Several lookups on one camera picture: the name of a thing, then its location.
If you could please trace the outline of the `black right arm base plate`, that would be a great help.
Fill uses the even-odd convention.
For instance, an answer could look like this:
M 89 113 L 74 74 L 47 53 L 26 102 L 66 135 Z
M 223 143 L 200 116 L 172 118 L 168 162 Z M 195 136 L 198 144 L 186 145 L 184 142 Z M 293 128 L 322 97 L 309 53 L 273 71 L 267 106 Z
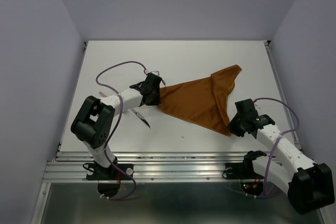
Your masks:
M 244 155 L 244 159 L 240 163 L 225 163 L 225 170 L 222 176 L 225 179 L 255 179 L 258 174 L 253 168 L 253 161 L 257 158 L 267 156 L 262 151 L 249 151 Z

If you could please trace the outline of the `pink handled fork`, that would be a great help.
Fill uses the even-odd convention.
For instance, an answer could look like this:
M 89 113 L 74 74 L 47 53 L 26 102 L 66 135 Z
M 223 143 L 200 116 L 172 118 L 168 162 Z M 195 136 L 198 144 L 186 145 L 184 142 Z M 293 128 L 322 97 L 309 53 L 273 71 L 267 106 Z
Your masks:
M 107 95 L 101 91 L 98 92 L 98 94 L 102 97 L 102 98 L 106 98 Z M 123 111 L 123 114 L 129 114 L 129 111 L 128 110 L 124 110 Z

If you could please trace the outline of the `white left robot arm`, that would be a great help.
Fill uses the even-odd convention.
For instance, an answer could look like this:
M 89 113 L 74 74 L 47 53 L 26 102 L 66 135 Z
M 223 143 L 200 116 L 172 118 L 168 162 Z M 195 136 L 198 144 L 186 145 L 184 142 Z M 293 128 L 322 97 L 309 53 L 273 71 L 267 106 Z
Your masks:
M 107 143 L 113 118 L 118 116 L 116 124 L 119 124 L 120 116 L 127 110 L 143 105 L 158 105 L 161 82 L 161 77 L 150 72 L 144 81 L 129 86 L 121 93 L 101 99 L 89 96 L 84 100 L 70 130 L 92 154 L 104 178 L 113 178 L 117 172 L 117 166 L 113 163 L 116 157 Z

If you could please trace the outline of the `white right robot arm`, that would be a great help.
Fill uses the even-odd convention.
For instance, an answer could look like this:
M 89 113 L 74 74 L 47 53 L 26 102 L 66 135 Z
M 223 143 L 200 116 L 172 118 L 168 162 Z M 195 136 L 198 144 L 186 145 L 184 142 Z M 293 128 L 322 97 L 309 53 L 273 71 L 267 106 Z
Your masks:
M 258 114 L 252 99 L 235 103 L 237 113 L 228 125 L 238 137 L 250 134 L 263 144 L 270 154 L 249 151 L 240 163 L 226 163 L 223 177 L 228 180 L 256 179 L 256 184 L 241 184 L 245 195 L 254 198 L 264 195 L 261 188 L 271 182 L 287 195 L 293 209 L 301 214 L 331 205 L 335 202 L 332 171 L 306 157 L 281 132 L 268 115 Z

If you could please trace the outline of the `orange brown cloth napkin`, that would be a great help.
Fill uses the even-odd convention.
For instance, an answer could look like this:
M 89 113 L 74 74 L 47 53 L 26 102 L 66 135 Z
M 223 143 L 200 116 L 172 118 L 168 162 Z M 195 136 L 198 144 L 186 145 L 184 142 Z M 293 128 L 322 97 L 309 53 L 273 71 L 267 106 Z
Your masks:
M 203 79 L 161 88 L 157 107 L 167 115 L 230 136 L 227 103 L 241 70 L 233 65 Z

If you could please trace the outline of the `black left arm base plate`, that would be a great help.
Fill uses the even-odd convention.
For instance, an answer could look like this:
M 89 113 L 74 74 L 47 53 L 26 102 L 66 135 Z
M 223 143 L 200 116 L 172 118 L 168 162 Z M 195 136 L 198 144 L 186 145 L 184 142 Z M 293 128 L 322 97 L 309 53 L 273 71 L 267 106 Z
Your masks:
M 120 173 L 113 166 L 104 168 L 97 163 L 84 163 L 83 168 L 86 170 L 86 180 L 99 181 L 99 180 L 131 180 L 128 176 Z

